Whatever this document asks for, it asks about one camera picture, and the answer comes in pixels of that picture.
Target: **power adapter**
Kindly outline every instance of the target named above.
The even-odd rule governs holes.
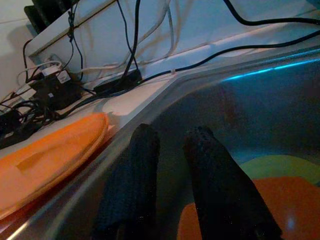
[[[127,76],[123,79],[121,84],[118,84],[121,80],[122,76],[116,76],[114,78],[109,79],[107,82],[103,82],[96,86],[93,91],[96,94],[103,93],[107,90],[110,90],[110,94],[130,89],[138,84],[142,80],[141,72],[136,69],[127,74]]]

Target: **white wall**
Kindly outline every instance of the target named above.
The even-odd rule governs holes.
[[[23,45],[32,39],[24,13],[27,5],[32,0],[0,0],[0,99],[18,86],[16,76],[24,69]]]
[[[239,14],[248,20],[268,18],[310,17],[319,18],[315,6],[317,0],[231,0]],[[111,0],[82,0],[79,3],[76,21],[85,18],[88,13]],[[133,39],[135,0],[120,0],[129,27],[130,40]],[[164,0],[143,0],[140,5],[139,35],[142,36],[156,22]],[[152,66],[142,67],[144,76],[171,68],[184,67],[198,62],[219,50],[245,44],[275,44],[297,39],[318,30],[318,26],[310,24],[277,24],[268,27],[244,26],[231,15],[223,0],[172,0],[170,3],[175,30],[178,54],[185,50],[207,44],[188,53],[178,54],[176,59],[169,58]],[[29,53],[38,51],[40,44],[53,34],[60,35],[68,28],[66,16],[58,19],[29,45]],[[85,67],[97,67],[103,64],[122,62],[128,52],[125,41],[124,24],[117,7],[112,3],[75,31],[76,39],[84,55]],[[170,47],[169,24],[167,17],[162,26],[146,41],[139,45],[137,59],[150,60],[163,56]],[[37,61],[44,61],[51,54],[58,55],[67,62],[71,47],[67,36],[34,56]],[[80,68],[80,58],[75,52],[68,66],[76,72]],[[84,77],[91,81],[97,74]]]

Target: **orange plastic lid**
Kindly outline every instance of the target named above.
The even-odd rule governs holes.
[[[94,113],[0,159],[0,220],[61,182],[104,143],[104,113]]]

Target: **white tile wall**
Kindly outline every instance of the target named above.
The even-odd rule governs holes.
[[[24,7],[32,0],[0,0],[0,99],[15,89],[17,74],[24,69],[22,49],[32,38]]]

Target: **orange plate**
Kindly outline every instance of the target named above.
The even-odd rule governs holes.
[[[253,181],[286,240],[320,240],[320,189],[301,177],[270,177]],[[178,240],[200,240],[196,206],[181,214]]]
[[[103,144],[108,125],[95,113],[0,159],[0,220],[72,174]]]

